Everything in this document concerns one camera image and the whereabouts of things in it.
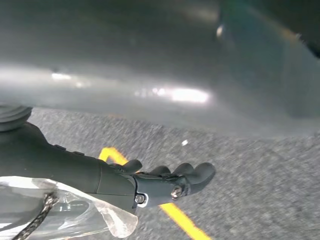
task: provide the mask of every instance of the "clear plastic bag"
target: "clear plastic bag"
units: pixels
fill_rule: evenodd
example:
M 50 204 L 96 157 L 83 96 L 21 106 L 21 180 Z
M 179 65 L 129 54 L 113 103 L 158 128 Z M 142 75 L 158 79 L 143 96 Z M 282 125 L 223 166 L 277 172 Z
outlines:
M 29 239 L 67 239 L 110 231 L 125 238 L 137 227 L 131 213 L 50 179 L 0 177 L 0 240 L 11 240 L 26 227 L 42 208 L 45 194 L 59 198 Z

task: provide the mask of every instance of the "prosthetic hand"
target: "prosthetic hand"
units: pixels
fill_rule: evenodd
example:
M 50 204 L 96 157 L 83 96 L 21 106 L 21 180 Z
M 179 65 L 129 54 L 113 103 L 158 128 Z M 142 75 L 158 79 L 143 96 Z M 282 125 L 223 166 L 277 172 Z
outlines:
M 170 203 L 198 193 L 208 185 L 216 173 L 215 168 L 208 162 L 195 168 L 189 163 L 183 163 L 172 173 L 166 166 L 158 166 L 150 172 L 135 173 L 143 166 L 139 160 L 131 160 L 123 166 L 110 166 L 116 173 L 131 175 L 134 179 L 134 201 L 141 208 Z
M 172 173 L 165 166 L 137 172 L 138 160 L 121 166 L 48 143 L 36 126 L 0 132 L 0 177 L 51 179 L 134 213 L 137 207 L 170 203 L 197 193 L 214 175 L 211 163 L 183 163 Z

